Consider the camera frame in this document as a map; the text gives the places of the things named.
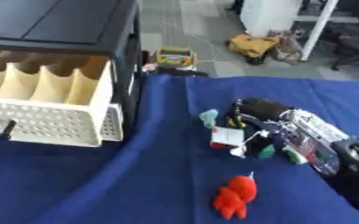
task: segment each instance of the beige drawer organizer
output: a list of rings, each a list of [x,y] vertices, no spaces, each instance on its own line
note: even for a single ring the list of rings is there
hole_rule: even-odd
[[[102,140],[122,141],[122,110],[110,104],[114,66],[106,59],[91,80],[79,68],[60,77],[40,66],[29,75],[7,63],[0,72],[0,133],[13,120],[12,141],[88,147],[100,146]]]

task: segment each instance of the black storage drawer unit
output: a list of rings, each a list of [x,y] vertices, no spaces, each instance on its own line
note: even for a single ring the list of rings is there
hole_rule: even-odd
[[[129,136],[142,79],[137,0],[0,0],[0,51],[108,56]]]

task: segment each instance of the yellow bag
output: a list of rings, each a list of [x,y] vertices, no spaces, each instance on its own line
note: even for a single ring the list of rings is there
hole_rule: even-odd
[[[241,34],[229,41],[229,49],[244,56],[262,57],[279,42],[278,37],[253,38],[249,34]]]

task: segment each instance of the red plush toy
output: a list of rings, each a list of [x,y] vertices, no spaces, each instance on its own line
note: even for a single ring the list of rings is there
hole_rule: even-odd
[[[246,203],[255,199],[257,194],[256,182],[252,175],[236,176],[229,180],[229,186],[219,188],[219,195],[214,200],[214,207],[222,217],[230,219],[234,214],[240,219],[246,217]]]

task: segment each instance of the white pole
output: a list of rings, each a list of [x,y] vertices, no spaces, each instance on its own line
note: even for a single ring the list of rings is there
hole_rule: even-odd
[[[324,30],[325,25],[327,24],[329,18],[334,12],[334,8],[339,3],[339,0],[328,0],[327,5],[325,6],[324,10],[322,11],[319,20],[317,21],[316,26],[313,28],[312,33],[310,35],[309,40],[306,42],[305,47],[302,51],[302,59],[303,61],[309,59],[312,50],[314,49],[319,37]]]

